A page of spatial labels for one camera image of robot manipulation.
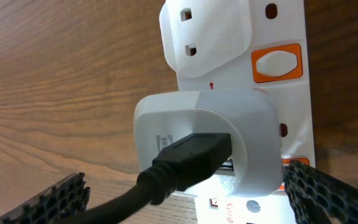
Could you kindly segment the black USB charger plug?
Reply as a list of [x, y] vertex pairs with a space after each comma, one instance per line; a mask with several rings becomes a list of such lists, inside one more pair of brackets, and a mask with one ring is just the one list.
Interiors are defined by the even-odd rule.
[[163, 148], [142, 171], [137, 183], [146, 185], [150, 203], [161, 204], [174, 191], [186, 191], [210, 178], [232, 154], [228, 133], [193, 133]]

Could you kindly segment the white USB wall adapter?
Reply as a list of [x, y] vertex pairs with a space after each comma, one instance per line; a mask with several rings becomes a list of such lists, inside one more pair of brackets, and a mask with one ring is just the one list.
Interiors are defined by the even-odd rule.
[[141, 99], [134, 111], [140, 170], [165, 147], [193, 133], [229, 133], [232, 170], [175, 195], [262, 197], [283, 182], [281, 136], [275, 106], [257, 90], [176, 91]]

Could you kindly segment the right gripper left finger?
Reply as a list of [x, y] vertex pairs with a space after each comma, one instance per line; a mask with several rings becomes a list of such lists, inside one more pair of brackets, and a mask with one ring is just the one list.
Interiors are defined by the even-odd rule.
[[82, 172], [66, 176], [15, 209], [0, 216], [0, 224], [50, 224], [83, 213], [90, 188]]

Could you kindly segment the white power strip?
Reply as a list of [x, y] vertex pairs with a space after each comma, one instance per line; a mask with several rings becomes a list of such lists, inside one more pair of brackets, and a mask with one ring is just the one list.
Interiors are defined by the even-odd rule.
[[[166, 1], [159, 15], [177, 91], [257, 90], [275, 106], [283, 167], [315, 164], [303, 1]], [[194, 197], [199, 223], [293, 223], [283, 183], [262, 197]]]

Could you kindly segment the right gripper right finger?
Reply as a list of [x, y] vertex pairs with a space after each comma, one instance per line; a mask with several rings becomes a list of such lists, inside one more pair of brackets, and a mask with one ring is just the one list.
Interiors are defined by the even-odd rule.
[[303, 162], [283, 169], [285, 193], [297, 223], [358, 224], [358, 189]]

